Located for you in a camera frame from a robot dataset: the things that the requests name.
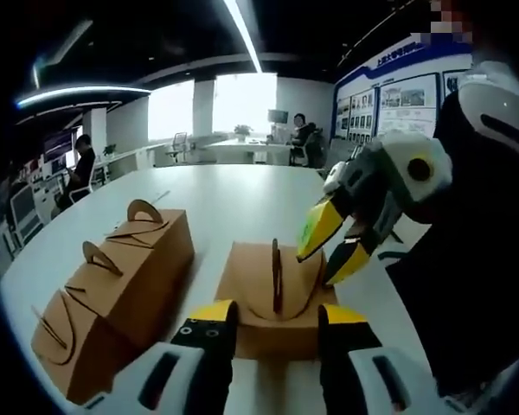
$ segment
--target cardboard box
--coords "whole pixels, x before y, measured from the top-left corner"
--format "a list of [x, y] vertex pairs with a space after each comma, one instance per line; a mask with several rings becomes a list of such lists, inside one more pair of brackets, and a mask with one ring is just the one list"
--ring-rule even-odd
[[170, 321], [194, 257], [185, 212], [133, 201], [127, 222], [99, 248], [85, 242], [83, 253], [86, 263], [66, 291], [135, 346], [150, 347]]
[[[324, 255], [318, 252], [299, 264], [296, 247], [278, 249], [281, 278], [275, 284], [278, 259], [273, 246], [233, 243], [215, 298], [239, 305], [237, 357], [315, 359], [317, 308], [336, 304], [334, 289], [320, 285]], [[280, 311], [275, 312], [275, 294], [281, 288]]]
[[138, 357], [103, 318], [62, 291], [40, 317], [31, 347], [50, 379], [78, 405], [110, 392], [115, 374]]

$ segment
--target ceiling light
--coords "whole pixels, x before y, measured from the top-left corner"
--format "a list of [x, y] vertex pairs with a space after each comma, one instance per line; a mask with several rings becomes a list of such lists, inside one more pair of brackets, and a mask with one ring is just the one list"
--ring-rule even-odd
[[74, 93], [113, 93], [113, 92], [128, 92], [128, 93], [151, 93], [147, 89], [131, 88], [128, 86], [74, 86], [71, 88], [56, 89], [55, 91], [48, 91], [46, 93], [39, 93], [28, 98], [17, 101], [17, 107], [23, 108], [25, 106], [41, 102], [46, 99], [51, 99], [63, 95], [71, 95]]
[[32, 75], [33, 75], [33, 82], [35, 83], [35, 88], [41, 89], [41, 83], [38, 80], [38, 70], [36, 69], [36, 65], [33, 65]]
[[242, 40], [246, 45], [246, 49], [250, 54], [250, 58], [252, 59], [253, 66], [256, 68], [257, 73], [261, 73], [261, 65], [258, 60], [258, 55], [256, 54], [256, 49], [253, 48], [252, 38], [248, 33], [248, 29], [246, 24], [244, 23], [244, 19], [242, 18], [242, 14], [240, 13], [240, 9], [236, 0], [223, 0], [225, 5], [228, 8], [229, 13], [231, 13], [231, 17], [234, 20], [234, 24], [236, 24], [237, 29], [240, 32], [240, 36], [242, 36]]

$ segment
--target table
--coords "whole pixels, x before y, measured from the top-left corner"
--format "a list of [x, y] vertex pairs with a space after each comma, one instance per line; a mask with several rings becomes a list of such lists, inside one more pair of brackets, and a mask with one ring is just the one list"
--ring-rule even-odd
[[94, 164], [94, 169], [109, 169], [110, 165], [116, 162], [128, 161], [134, 157], [132, 163], [125, 163], [119, 166], [117, 171], [113, 172], [114, 177], [126, 175], [134, 170], [151, 169], [154, 167], [156, 160], [155, 150], [165, 147], [165, 143], [151, 144], [139, 149], [126, 151], [125, 153], [119, 153], [114, 156], [101, 157], [100, 161]]
[[290, 145], [267, 144], [266, 140], [246, 137], [244, 141], [238, 138], [221, 141], [204, 147], [212, 150], [217, 156], [218, 164], [242, 164], [250, 163], [249, 154], [266, 152], [268, 163], [278, 166], [287, 166], [290, 159]]
[[[30, 366], [66, 411], [66, 401], [35, 358], [30, 341], [43, 311], [83, 262], [84, 240], [100, 243], [126, 218], [133, 199], [157, 208], [184, 208], [195, 245], [193, 283], [173, 329], [190, 311], [211, 303], [233, 241], [296, 245], [306, 213], [322, 195], [312, 169], [264, 165], [175, 166], [135, 171], [99, 188], [38, 233], [3, 276], [0, 292], [11, 327]], [[325, 247], [330, 254], [351, 220]], [[423, 348], [392, 283], [374, 259], [364, 271], [339, 284], [341, 304], [362, 312], [388, 346], [396, 346], [428, 368]], [[226, 414], [324, 413], [318, 361], [259, 363], [235, 359]]]

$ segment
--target white desk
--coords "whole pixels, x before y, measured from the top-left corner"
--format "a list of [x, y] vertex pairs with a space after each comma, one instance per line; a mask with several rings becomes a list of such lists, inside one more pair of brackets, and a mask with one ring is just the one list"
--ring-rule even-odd
[[265, 139], [249, 138], [240, 141], [238, 138], [221, 141], [207, 145], [206, 149], [212, 150], [218, 164], [245, 164], [250, 163], [249, 153], [266, 152], [268, 163], [278, 166], [288, 166], [290, 159], [290, 145], [266, 144]]
[[127, 151], [125, 153], [116, 154], [115, 156], [104, 157], [100, 156], [100, 161], [95, 163], [95, 169], [101, 169], [109, 166], [112, 163], [124, 160], [128, 157], [135, 157], [136, 170], [151, 169], [154, 167], [155, 153], [154, 150], [159, 147], [164, 147], [165, 143], [151, 144], [140, 149]]
[[[84, 240], [100, 243], [125, 220], [135, 198], [157, 208], [184, 208], [195, 245], [193, 283], [185, 297], [176, 329], [191, 310], [211, 303], [234, 240], [296, 245], [306, 213], [322, 195], [323, 181], [312, 169], [252, 165], [176, 166], [136, 171], [99, 188], [39, 232], [19, 254], [0, 284], [6, 314], [43, 385], [64, 410], [73, 407], [54, 387], [35, 358], [30, 341], [34, 305], [44, 310], [83, 262]], [[326, 248], [342, 240], [347, 221]], [[413, 325], [377, 260], [337, 286], [342, 304], [370, 319], [388, 346], [402, 348], [428, 367]], [[265, 364], [235, 359], [226, 414], [324, 413], [317, 361]]]

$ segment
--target black jacket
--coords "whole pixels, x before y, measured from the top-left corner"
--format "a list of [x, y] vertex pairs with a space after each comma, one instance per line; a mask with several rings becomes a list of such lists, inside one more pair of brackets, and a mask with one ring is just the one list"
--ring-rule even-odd
[[434, 136], [452, 159], [452, 188], [427, 203], [432, 227], [388, 273], [440, 390], [454, 393], [519, 357], [519, 156], [472, 129], [458, 93]]
[[292, 140], [292, 144], [302, 147], [305, 144], [305, 140], [315, 131], [316, 126], [313, 123], [304, 125], [298, 130], [298, 135]]

